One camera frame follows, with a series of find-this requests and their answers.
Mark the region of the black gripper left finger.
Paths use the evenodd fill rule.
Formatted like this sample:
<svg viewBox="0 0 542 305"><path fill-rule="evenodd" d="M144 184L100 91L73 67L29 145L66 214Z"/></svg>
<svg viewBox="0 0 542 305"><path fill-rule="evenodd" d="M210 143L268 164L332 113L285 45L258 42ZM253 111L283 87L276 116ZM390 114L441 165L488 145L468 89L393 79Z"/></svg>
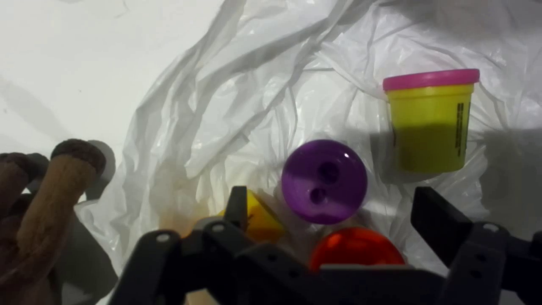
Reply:
<svg viewBox="0 0 542 305"><path fill-rule="evenodd" d="M225 216L203 219L188 238L144 235L109 305L183 305L198 291L220 305L347 305L322 275L246 236L247 204L247 189L234 187Z"/></svg>

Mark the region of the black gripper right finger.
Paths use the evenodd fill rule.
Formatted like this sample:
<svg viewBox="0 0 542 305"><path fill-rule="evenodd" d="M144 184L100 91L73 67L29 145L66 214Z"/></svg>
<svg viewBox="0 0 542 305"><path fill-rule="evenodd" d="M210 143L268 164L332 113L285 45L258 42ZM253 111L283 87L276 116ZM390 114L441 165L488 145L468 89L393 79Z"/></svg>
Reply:
<svg viewBox="0 0 542 305"><path fill-rule="evenodd" d="M410 223L449 269L437 305L498 305L503 291L542 305L542 233L525 241L474 223L430 187L415 191Z"/></svg>

